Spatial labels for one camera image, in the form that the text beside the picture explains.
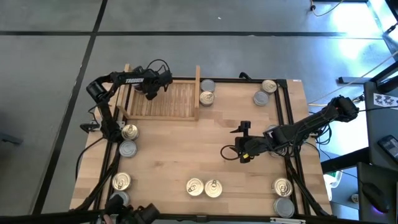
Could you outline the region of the black smartphone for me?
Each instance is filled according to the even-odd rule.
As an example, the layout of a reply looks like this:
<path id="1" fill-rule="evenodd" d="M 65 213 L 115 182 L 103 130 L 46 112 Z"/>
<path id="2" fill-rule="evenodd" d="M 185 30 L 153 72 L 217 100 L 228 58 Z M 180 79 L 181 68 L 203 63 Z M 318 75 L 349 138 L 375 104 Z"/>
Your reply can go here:
<path id="1" fill-rule="evenodd" d="M 398 163 L 398 140 L 392 136 L 387 135 L 378 140 L 377 144 L 387 153 L 393 161 Z"/>

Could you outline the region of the grey metal bracket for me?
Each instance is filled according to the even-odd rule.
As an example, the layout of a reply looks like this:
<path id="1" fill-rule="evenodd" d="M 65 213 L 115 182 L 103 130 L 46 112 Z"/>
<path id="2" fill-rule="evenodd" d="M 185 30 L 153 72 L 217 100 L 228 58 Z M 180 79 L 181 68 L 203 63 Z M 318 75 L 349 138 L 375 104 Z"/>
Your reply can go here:
<path id="1" fill-rule="evenodd" d="M 277 217 L 271 217 L 270 222 L 276 224 L 306 224 L 305 220 Z"/>

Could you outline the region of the wooden slatted shelf rack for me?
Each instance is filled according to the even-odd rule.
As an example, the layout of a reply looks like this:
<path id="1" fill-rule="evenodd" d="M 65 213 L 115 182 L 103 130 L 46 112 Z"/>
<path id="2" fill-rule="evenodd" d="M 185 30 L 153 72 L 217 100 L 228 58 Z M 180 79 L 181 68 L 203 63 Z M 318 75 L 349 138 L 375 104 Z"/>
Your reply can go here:
<path id="1" fill-rule="evenodd" d="M 196 66 L 194 79 L 174 78 L 168 90 L 159 90 L 153 100 L 124 85 L 119 89 L 116 107 L 128 120 L 198 121 L 200 75 L 200 66 Z"/>

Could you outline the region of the black computer mouse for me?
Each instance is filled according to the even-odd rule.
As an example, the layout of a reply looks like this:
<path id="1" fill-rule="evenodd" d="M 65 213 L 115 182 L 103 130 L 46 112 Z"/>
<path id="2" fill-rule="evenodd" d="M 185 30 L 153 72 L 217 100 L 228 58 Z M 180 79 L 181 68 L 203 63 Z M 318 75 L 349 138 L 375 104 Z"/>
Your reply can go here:
<path id="1" fill-rule="evenodd" d="M 362 193 L 378 212 L 381 213 L 389 212 L 391 205 L 384 192 L 375 184 L 370 182 L 363 183 Z"/>

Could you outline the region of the white plastic bag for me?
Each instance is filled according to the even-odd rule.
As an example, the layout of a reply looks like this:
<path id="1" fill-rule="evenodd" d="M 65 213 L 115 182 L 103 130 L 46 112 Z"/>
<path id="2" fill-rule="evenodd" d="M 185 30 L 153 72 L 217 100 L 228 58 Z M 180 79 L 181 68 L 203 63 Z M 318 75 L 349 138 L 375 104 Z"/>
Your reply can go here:
<path id="1" fill-rule="evenodd" d="M 342 175 L 343 172 L 341 170 L 330 172 L 323 175 L 329 201 L 331 201 L 333 198 L 332 189 L 337 188 L 337 186 L 339 186 Z"/>

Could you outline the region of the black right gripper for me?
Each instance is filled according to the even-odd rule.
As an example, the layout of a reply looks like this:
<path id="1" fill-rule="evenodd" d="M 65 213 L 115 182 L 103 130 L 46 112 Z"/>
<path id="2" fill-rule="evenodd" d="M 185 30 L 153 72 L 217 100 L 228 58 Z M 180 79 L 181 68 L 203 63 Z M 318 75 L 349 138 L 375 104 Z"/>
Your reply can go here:
<path id="1" fill-rule="evenodd" d="M 241 121 L 240 125 L 230 133 L 241 133 L 241 137 L 236 137 L 234 147 L 239 155 L 239 162 L 242 164 L 250 162 L 254 156 L 268 150 L 268 140 L 262 137 L 253 137 L 249 135 L 251 128 L 250 121 Z"/>

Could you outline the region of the black aluminium table frame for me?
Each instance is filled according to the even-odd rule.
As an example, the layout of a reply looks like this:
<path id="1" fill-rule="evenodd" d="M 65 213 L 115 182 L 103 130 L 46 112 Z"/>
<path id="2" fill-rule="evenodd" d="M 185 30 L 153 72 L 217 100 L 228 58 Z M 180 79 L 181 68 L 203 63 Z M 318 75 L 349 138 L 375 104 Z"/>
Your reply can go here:
<path id="1" fill-rule="evenodd" d="M 286 84 L 267 105 L 257 106 L 252 98 L 260 84 L 223 79 L 216 84 L 215 102 L 200 105 L 198 121 L 134 120 L 138 152 L 119 163 L 119 170 L 132 179 L 131 203 L 153 203 L 162 213 L 272 216 L 271 185 L 285 175 L 284 160 L 264 153 L 241 164 L 227 146 L 237 135 L 230 131 L 241 121 L 250 121 L 249 132 L 260 136 L 268 126 L 287 121 L 289 114 L 295 121 L 307 116 L 303 83 Z M 186 190 L 191 178 L 202 180 L 204 188 L 208 180 L 219 180 L 223 191 L 217 198 L 207 196 L 205 189 L 192 197 Z"/>

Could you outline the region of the black table clamp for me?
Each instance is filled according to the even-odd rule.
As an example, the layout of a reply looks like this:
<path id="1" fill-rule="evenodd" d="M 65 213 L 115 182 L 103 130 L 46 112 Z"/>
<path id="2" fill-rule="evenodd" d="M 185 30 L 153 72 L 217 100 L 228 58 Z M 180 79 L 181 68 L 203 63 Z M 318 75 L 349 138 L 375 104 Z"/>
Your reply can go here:
<path id="1" fill-rule="evenodd" d="M 82 129 L 86 133 L 96 131 L 99 128 L 100 128 L 100 124 L 95 121 L 90 121 L 89 123 L 80 124 L 80 129 Z"/>

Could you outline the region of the printed white paper sheet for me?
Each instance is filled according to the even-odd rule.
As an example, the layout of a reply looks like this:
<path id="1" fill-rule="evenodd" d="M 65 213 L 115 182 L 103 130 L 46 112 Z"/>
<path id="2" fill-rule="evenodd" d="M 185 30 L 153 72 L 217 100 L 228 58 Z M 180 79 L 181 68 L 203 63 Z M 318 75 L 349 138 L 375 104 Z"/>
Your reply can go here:
<path id="1" fill-rule="evenodd" d="M 395 96 L 374 93 L 373 103 L 376 106 L 393 107 L 398 109 L 398 97 Z"/>

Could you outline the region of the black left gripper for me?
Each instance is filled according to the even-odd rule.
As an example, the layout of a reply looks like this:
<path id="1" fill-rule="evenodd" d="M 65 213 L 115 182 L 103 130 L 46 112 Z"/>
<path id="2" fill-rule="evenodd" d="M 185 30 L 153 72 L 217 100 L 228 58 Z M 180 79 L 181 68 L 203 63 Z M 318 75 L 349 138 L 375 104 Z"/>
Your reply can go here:
<path id="1" fill-rule="evenodd" d="M 157 96 L 157 92 L 161 87 L 164 88 L 164 91 L 167 91 L 172 82 L 173 77 L 170 70 L 166 70 L 162 73 L 154 70 L 147 70 L 144 72 L 144 80 L 141 83 L 141 87 L 147 100 L 150 101 Z"/>

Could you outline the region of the dark grey desk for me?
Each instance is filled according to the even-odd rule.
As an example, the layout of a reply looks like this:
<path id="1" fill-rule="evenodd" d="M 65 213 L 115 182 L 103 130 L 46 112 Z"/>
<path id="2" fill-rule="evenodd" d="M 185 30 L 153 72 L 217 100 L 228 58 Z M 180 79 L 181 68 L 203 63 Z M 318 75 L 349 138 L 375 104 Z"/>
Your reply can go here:
<path id="1" fill-rule="evenodd" d="M 393 161 L 377 144 L 378 140 L 387 135 L 392 135 L 398 140 L 398 109 L 374 105 L 374 93 L 379 93 L 376 84 L 374 82 L 366 82 L 364 84 L 364 97 L 368 129 L 369 160 L 373 165 L 398 171 L 398 163 Z M 398 88 L 383 95 L 398 97 Z"/>
<path id="2" fill-rule="evenodd" d="M 398 171 L 360 162 L 357 165 L 359 220 L 362 222 L 398 224 Z M 388 213 L 377 211 L 362 193 L 362 184 L 370 182 L 379 187 L 386 195 L 390 210 Z"/>

